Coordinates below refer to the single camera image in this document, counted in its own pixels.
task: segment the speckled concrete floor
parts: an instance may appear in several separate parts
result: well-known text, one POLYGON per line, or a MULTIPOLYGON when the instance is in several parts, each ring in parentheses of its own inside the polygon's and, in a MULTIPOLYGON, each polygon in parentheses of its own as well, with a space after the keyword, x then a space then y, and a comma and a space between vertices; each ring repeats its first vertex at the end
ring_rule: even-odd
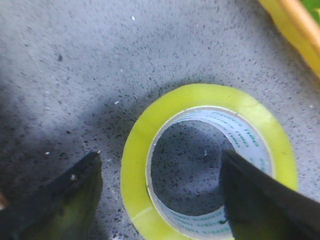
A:
POLYGON ((241 89, 286 130, 300 191, 320 201, 320 88, 252 0, 2 0, 0 187, 10 201, 102 150, 89 239, 143 239, 120 195, 135 120, 189 83, 241 89))

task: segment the black plastic piece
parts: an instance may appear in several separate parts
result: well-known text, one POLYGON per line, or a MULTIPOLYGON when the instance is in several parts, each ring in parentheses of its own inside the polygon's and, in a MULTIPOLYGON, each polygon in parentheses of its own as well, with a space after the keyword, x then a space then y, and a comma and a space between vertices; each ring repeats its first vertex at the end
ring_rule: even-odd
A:
POLYGON ((320 204, 234 151, 222 153, 220 187, 236 240, 320 240, 320 204))
POLYGON ((26 199, 0 211, 0 240, 85 240, 103 181, 101 160, 90 152, 26 199))

